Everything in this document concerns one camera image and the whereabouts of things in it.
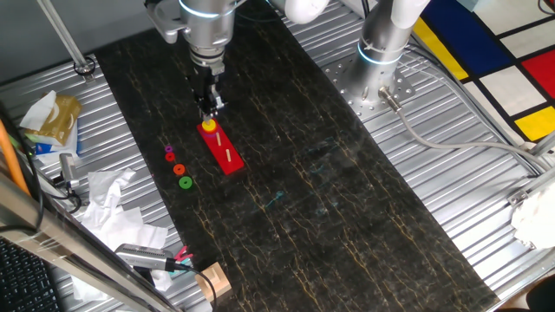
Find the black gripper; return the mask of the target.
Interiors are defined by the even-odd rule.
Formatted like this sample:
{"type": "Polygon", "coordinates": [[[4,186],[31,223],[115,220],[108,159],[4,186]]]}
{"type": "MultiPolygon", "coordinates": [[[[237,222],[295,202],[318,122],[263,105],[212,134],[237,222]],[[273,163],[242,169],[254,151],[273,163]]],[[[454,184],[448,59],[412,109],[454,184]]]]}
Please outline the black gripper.
{"type": "Polygon", "coordinates": [[[193,65],[193,92],[197,95],[199,114],[203,121],[215,117],[225,106],[220,95],[220,77],[224,73],[224,65],[212,66],[193,65]]]}

